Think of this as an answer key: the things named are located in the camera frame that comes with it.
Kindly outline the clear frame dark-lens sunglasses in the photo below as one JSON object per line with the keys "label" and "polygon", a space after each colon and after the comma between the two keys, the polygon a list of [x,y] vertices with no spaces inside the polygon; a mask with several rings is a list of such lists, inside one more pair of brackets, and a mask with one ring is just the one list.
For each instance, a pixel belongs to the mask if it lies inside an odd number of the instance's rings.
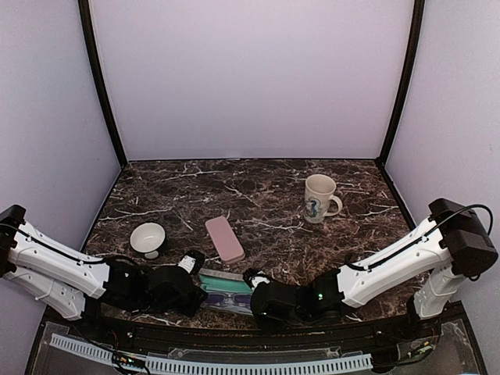
{"label": "clear frame dark-lens sunglasses", "polygon": [[224,293],[210,293],[205,302],[208,305],[226,305],[236,306],[242,308],[250,308],[252,296],[250,294],[224,294]]}

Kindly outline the grey glasses case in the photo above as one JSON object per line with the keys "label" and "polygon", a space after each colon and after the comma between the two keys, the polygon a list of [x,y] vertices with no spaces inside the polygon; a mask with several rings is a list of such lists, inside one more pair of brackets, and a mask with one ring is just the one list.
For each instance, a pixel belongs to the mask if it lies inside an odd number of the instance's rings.
{"label": "grey glasses case", "polygon": [[[198,277],[201,283],[200,288],[207,294],[207,298],[210,293],[252,295],[252,289],[243,281],[241,274],[201,268]],[[225,313],[237,313],[246,316],[252,315],[251,306],[250,308],[242,308],[226,305],[208,305],[204,301],[202,307]]]}

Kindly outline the pink glasses case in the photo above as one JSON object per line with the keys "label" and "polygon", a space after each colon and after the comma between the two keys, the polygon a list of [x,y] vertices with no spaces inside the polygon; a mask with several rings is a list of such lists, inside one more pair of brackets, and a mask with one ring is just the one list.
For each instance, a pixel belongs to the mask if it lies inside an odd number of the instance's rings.
{"label": "pink glasses case", "polygon": [[223,263],[234,264],[245,258],[245,251],[225,217],[207,220],[205,227]]}

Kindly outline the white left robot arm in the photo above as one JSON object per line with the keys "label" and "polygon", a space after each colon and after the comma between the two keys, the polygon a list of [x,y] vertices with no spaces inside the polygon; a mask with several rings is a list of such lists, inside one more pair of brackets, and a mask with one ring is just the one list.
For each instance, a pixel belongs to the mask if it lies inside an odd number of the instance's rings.
{"label": "white left robot arm", "polygon": [[62,318],[80,320],[94,341],[110,334],[110,324],[89,302],[129,313],[165,313],[193,317],[208,295],[192,277],[205,256],[189,251],[175,265],[151,268],[125,255],[98,258],[43,235],[24,219],[26,210],[12,205],[1,213],[1,276],[31,293]]}

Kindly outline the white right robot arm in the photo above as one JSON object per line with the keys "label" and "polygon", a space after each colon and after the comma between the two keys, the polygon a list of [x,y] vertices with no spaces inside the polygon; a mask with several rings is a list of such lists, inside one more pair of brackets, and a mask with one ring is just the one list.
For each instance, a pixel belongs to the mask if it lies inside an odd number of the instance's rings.
{"label": "white right robot arm", "polygon": [[334,322],[429,271],[427,282],[409,299],[409,314],[398,323],[404,338],[417,338],[464,280],[476,280],[498,261],[491,228],[480,221],[479,208],[438,198],[429,205],[430,215],[406,236],[368,258],[346,261],[306,286],[282,283],[261,270],[246,270],[243,279],[252,290],[250,309],[257,326],[274,333]]}

